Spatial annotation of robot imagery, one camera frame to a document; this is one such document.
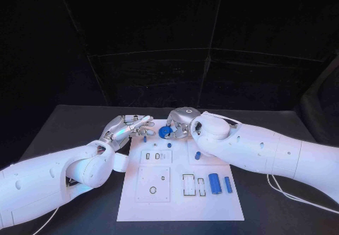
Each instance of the white paper sheet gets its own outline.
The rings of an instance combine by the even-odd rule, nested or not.
[[[157,131],[164,126],[165,120],[154,120],[154,123],[155,125],[151,129]],[[161,161],[158,163],[152,161],[151,164],[139,163],[142,150],[171,150],[171,163]],[[194,160],[194,152],[196,146],[191,139],[164,140],[155,135],[147,137],[147,142],[144,143],[142,138],[132,138],[116,221],[243,220],[229,165],[219,159],[210,159],[210,162],[206,162],[207,157],[203,155],[201,161]],[[155,197],[149,197],[148,202],[137,202],[138,168],[148,167],[144,168],[147,170],[149,167],[165,166],[168,167],[170,177],[168,202],[151,202],[151,198]],[[154,182],[144,184],[147,186],[158,184],[160,175],[154,172],[157,171],[149,170]],[[217,173],[219,175],[220,194],[212,194],[210,192],[207,179],[210,173]],[[199,190],[196,196],[183,196],[183,174],[194,175],[196,189],[199,189],[197,179],[203,178],[204,196],[199,196]],[[229,177],[232,193],[226,191],[224,176]],[[158,193],[167,193],[167,189],[162,186],[158,186],[158,190]]]

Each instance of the table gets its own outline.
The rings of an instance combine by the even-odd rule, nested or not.
[[[86,145],[99,138],[106,123],[116,115],[151,115],[165,119],[171,109],[59,105],[20,160]],[[314,141],[292,111],[207,111],[289,137]],[[129,145],[119,152],[126,154],[128,149]],[[59,208],[38,235],[339,234],[337,214],[285,198],[271,189],[263,174],[235,166],[230,169],[245,221],[116,222],[124,173],[112,171],[105,184]],[[276,180],[285,192],[339,210],[336,202],[312,187],[284,177],[276,177]],[[24,224],[1,229],[0,235],[33,234],[50,214],[51,212]]]

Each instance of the black wall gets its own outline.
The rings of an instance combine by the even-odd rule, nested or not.
[[[18,160],[57,104],[105,100],[63,1],[5,1],[0,17],[1,167]]]
[[[113,106],[288,110],[339,46],[336,1],[66,2]]]

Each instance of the white board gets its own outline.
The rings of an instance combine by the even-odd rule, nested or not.
[[[154,120],[155,132],[164,126],[165,120]],[[212,159],[207,162],[206,156],[201,155],[199,160],[190,161],[190,155],[196,152],[193,140],[164,140],[158,135],[147,137],[147,142],[142,138],[132,138],[129,149],[129,164],[125,172],[124,187],[119,200],[116,221],[220,221],[220,220],[243,220],[242,210],[237,201],[236,187],[229,165]],[[171,150],[171,163],[164,161],[158,163],[144,163],[141,161],[142,150]],[[155,168],[168,169],[168,176],[158,173]],[[148,172],[147,180],[139,182],[139,169]],[[207,175],[217,173],[220,181],[220,194],[212,194]],[[162,193],[167,192],[165,183],[158,177],[168,177],[168,197]],[[194,196],[183,196],[183,174],[194,175]],[[223,177],[229,177],[232,193],[226,191]],[[203,179],[204,196],[200,196],[197,179]],[[151,185],[161,187],[152,196],[149,193]],[[138,202],[137,197],[142,195],[142,202]]]

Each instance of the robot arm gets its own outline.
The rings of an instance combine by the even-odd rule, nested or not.
[[[193,109],[175,110],[180,116]],[[295,140],[207,112],[183,124],[206,157],[217,157],[252,172],[288,177],[311,185],[339,203],[339,148]]]
[[[86,146],[31,158],[0,171],[0,229],[20,224],[99,187],[112,169],[124,172],[126,156],[115,153],[129,136],[154,135],[149,116],[118,116]],[[69,185],[66,177],[77,184]]]

